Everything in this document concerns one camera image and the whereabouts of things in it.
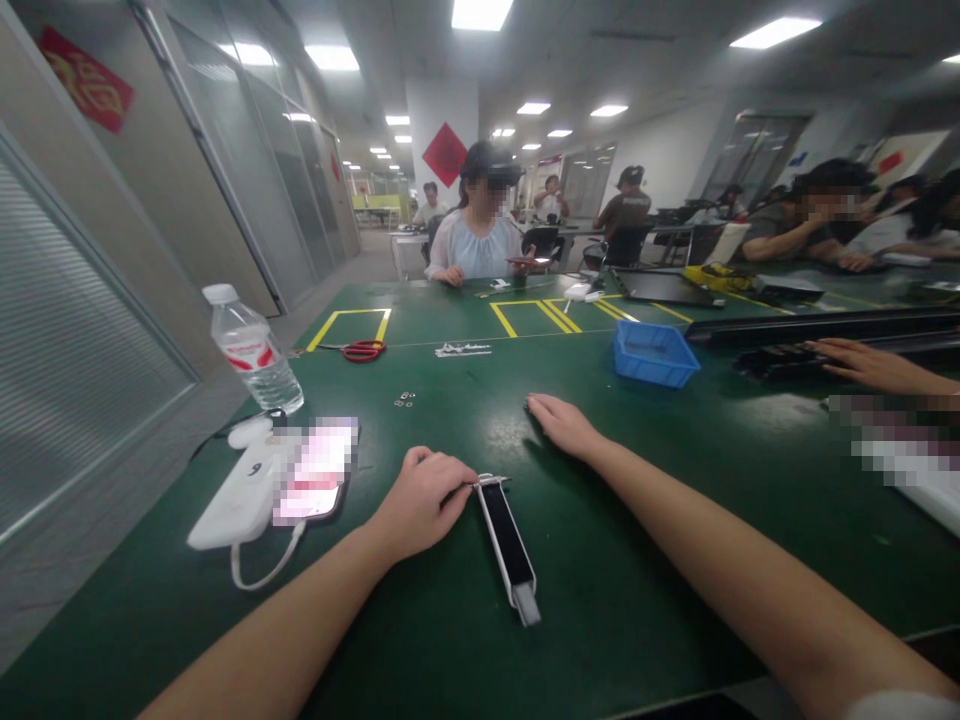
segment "plastic bottle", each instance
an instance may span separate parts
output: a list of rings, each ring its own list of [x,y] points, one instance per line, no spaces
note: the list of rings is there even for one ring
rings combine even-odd
[[[209,285],[203,295],[213,305],[210,335],[261,408],[283,408],[287,415],[303,405],[303,390],[280,352],[266,318],[242,302],[233,285]]]

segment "smartphone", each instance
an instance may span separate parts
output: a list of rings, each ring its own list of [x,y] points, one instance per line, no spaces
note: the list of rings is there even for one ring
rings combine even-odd
[[[357,462],[357,418],[317,418],[309,428],[288,428],[280,493],[273,508],[275,526],[333,516]]]

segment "scissors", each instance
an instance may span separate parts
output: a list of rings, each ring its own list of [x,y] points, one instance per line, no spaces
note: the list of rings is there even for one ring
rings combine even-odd
[[[349,345],[317,345],[324,350],[339,350],[350,362],[373,362],[387,349],[380,340],[360,340]]]

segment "blue tray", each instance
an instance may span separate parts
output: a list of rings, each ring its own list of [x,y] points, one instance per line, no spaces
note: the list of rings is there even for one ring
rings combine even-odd
[[[667,387],[683,387],[700,369],[683,335],[669,325],[621,320],[613,354],[618,375]]]

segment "charging cable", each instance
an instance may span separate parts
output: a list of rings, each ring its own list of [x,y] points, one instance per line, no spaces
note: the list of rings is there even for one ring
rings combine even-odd
[[[240,578],[240,543],[235,543],[230,548],[230,574],[233,577],[233,584],[239,589],[246,590],[247,592],[253,592],[254,590],[259,590],[260,588],[264,587],[267,583],[279,575],[280,571],[283,570],[284,566],[286,566],[286,564],[290,561],[290,558],[293,556],[293,551],[297,549],[297,543],[300,542],[300,536],[303,535],[303,531],[306,530],[306,528],[306,520],[301,520],[297,523],[296,527],[293,528],[293,535],[290,537],[290,544],[287,545],[286,552],[283,553],[283,557],[280,558],[280,562],[273,570],[270,571],[269,575],[263,578],[263,580],[259,580],[252,585],[244,584],[243,580]]]

